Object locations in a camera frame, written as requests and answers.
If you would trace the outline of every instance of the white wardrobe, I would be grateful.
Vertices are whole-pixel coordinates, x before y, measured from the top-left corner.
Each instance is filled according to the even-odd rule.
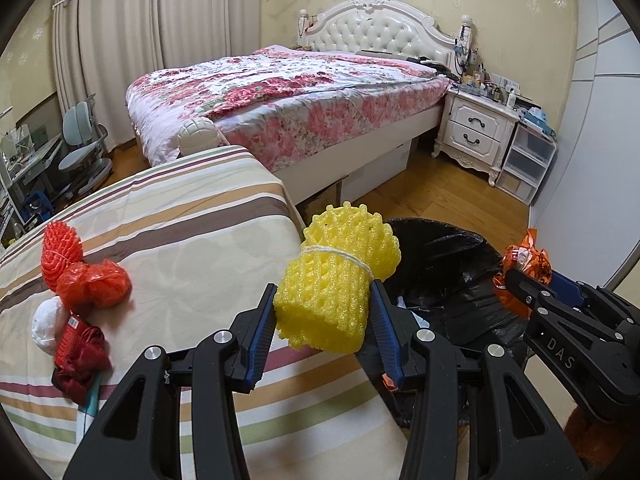
[[[612,0],[578,0],[576,59],[530,224],[555,270],[615,286],[640,240],[640,44]]]

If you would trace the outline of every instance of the bed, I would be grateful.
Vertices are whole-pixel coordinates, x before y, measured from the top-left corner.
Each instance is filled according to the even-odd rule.
[[[127,301],[89,319],[105,333],[113,364],[101,404],[146,347],[190,348],[228,327],[300,253],[302,222],[281,181],[238,146],[143,171],[56,219],[78,231],[89,262],[112,258],[133,284]],[[52,296],[41,250],[42,227],[0,265],[0,403],[28,451],[60,479],[85,419],[52,386],[52,357],[31,340],[33,313]],[[183,391],[185,480],[194,478],[190,400]],[[353,355],[295,352],[275,336],[262,381],[235,404],[254,480],[398,478],[406,439]]]
[[[463,16],[468,42],[471,24]],[[223,144],[247,147],[298,203],[440,123],[449,80],[356,53],[426,56],[460,69],[456,40],[397,0],[340,3],[317,16],[301,43],[313,52],[272,46],[134,82],[127,108],[151,165],[177,158],[180,126],[205,116]]]

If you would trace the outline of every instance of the drawer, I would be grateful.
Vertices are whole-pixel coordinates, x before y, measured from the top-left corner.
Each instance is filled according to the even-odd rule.
[[[492,114],[489,110],[484,111],[478,106],[469,105],[462,99],[456,99],[451,111],[451,120],[496,140],[502,139],[502,133],[507,123],[507,119],[501,115]]]
[[[461,152],[468,153],[477,160],[493,165],[500,142],[479,134],[471,128],[449,121],[444,134],[444,143]]]

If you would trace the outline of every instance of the black garbage bag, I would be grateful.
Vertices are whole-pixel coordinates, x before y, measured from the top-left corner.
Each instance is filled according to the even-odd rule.
[[[431,330],[454,345],[481,351],[496,343],[523,365],[527,346],[522,335],[527,321],[504,308],[494,294],[493,277],[500,270],[502,255],[479,234],[450,224],[422,218],[388,223],[402,253],[396,272],[384,283],[391,302],[397,304],[402,298],[408,309],[429,322]],[[415,394],[386,389],[370,326],[357,357],[396,423],[409,428]],[[463,388],[459,398],[462,426],[468,424]]]

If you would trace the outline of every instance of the striped bedding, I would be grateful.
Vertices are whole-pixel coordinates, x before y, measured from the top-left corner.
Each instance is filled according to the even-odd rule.
[[[133,283],[128,301],[95,312],[113,372],[101,404],[151,344],[195,346],[257,305],[299,253],[301,224],[279,180],[246,149],[225,146],[153,168],[66,209],[86,259],[111,258]],[[0,264],[0,402],[54,479],[87,421],[50,381],[52,358],[31,340],[31,317],[52,293],[39,270],[42,229]],[[191,392],[182,392],[183,478],[194,478]],[[369,479],[399,475],[406,440],[353,355],[293,351],[277,336],[264,378],[236,412],[254,480]]]

